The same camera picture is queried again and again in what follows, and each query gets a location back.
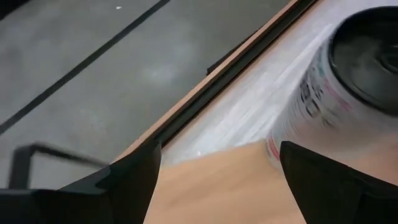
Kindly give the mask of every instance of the black line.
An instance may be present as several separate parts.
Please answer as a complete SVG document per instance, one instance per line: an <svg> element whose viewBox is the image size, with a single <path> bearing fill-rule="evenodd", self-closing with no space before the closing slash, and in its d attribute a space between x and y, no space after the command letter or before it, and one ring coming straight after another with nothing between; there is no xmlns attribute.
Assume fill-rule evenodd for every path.
<svg viewBox="0 0 398 224"><path fill-rule="evenodd" d="M111 47L117 44L121 39L125 38L132 30L142 24L146 19L148 19L153 13L157 12L160 8L165 6L170 0L160 0L146 12L144 12L141 16L139 16L135 21L130 23L126 28L124 28L121 32L116 34L112 39L107 41L104 45L102 45L99 49L97 49L94 53L80 62L75 68L70 70L66 75L56 81L53 85L44 90L40 95L36 96L31 102L29 102L26 106L20 109L17 113L8 118L3 124L0 125L0 135L6 132L8 129L13 127L19 120L21 120L24 116L34 110L37 106L43 103L48 97L54 94L57 90L59 90L62 86L68 83L70 80L75 78L81 71L83 71L86 67L92 64L95 60L97 60L101 55L103 55L106 51L108 51Z"/></svg>

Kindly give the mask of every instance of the wooden surface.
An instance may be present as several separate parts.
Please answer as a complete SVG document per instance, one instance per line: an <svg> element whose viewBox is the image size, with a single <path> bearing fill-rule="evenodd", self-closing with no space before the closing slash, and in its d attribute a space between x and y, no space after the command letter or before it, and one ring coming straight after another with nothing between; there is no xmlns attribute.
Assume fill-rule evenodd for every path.
<svg viewBox="0 0 398 224"><path fill-rule="evenodd" d="M270 21L264 24L256 33L254 33L250 38L248 38L245 43L243 43L238 49L236 49L224 62L222 62L218 67L216 67L209 75L206 76L197 86L195 86L187 95L185 95L177 104L175 104L166 114L164 114L154 125L152 125L144 134L142 134L139 139L134 141L119 157L116 159L123 158L124 156L131 153L137 147L139 147L153 132L159 129L171 116L176 113L181 107L186 105L191 98L193 98L202 88L209 84L215 77L220 74L220 71L229 65L235 58L243 53L243 50L251 45L261 34L267 32L273 23L278 20L278 18L285 14L297 1L291 0L288 5L286 5L282 10L280 10Z"/></svg>
<svg viewBox="0 0 398 224"><path fill-rule="evenodd" d="M263 142L162 169L145 224L305 223Z"/></svg>

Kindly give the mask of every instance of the wooden edge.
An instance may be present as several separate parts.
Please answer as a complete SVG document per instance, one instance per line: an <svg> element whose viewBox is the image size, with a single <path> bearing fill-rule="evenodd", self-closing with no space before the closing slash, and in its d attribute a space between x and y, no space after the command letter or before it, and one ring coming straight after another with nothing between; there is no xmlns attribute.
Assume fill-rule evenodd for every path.
<svg viewBox="0 0 398 224"><path fill-rule="evenodd" d="M135 140L122 154L120 154L115 161L123 158L124 156L130 154L132 151L137 149L144 143L144 141L149 138L155 131L157 131L164 123L170 119L174 113L176 113L180 108L184 107L203 87L215 79L224 68L234 62L241 54L244 53L245 49L248 48L255 40L258 39L263 33L267 32L275 21L277 21L281 16L283 16L294 4L300 0L291 0L283 9L281 9L270 21L264 24L256 33L254 33L250 38L248 38L245 43L243 43L238 49L236 49L224 62L222 62L218 67L216 67L206 78L204 78L197 86L195 86L188 94L186 94L178 103L176 103L171 109L166 112L159 120L156 121L144 134L142 134L137 140Z"/></svg>

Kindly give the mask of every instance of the gray floor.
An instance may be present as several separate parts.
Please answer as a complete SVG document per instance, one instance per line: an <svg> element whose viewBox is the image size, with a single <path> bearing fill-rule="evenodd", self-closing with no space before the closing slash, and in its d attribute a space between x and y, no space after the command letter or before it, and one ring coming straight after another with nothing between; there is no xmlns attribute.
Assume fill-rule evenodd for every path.
<svg viewBox="0 0 398 224"><path fill-rule="evenodd" d="M38 16L38 9L50 2L32 0L0 22L0 63L6 68L0 82L2 120L155 3L76 1L68 6L70 1L58 1L49 15ZM0 184L6 181L12 150L33 141L112 161L202 80L207 67L287 2L171 1L0 136ZM59 23L50 22L57 19ZM17 29L13 24L18 22L25 25ZM53 25L33 29L34 22ZM25 49L28 56L21 56ZM56 188L90 172L37 158L32 186Z"/></svg>

